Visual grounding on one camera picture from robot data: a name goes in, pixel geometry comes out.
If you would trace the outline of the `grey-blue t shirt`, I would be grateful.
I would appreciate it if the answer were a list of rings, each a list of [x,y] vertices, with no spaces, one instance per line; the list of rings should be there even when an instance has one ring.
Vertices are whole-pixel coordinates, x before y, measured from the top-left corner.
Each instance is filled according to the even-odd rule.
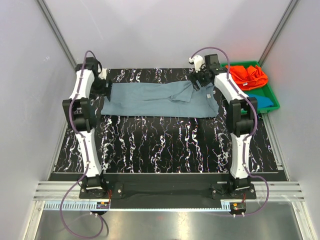
[[[105,98],[102,115],[128,117],[214,118],[219,105],[214,86],[196,90],[188,81],[115,83]]]

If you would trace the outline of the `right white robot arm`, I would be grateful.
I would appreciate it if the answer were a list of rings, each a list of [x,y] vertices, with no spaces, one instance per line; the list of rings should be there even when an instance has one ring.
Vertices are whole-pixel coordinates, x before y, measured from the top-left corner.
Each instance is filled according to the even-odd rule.
[[[229,73],[230,67],[221,67],[217,54],[205,57],[194,54],[188,62],[194,65],[189,75],[193,87],[198,91],[213,85],[228,102],[226,128],[232,140],[232,162],[227,183],[220,189],[213,189],[213,193],[242,199],[251,191],[249,148],[258,126],[258,101],[240,89]]]

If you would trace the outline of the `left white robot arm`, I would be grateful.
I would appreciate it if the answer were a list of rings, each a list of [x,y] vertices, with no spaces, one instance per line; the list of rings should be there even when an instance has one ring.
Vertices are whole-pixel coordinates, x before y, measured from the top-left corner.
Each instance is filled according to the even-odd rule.
[[[75,68],[76,82],[62,108],[68,126],[75,133],[80,147],[84,171],[78,184],[81,199],[102,199],[108,196],[108,184],[102,173],[95,143],[97,116],[91,105],[94,96],[111,99],[112,81],[107,79],[107,70],[94,57],[85,57]]]

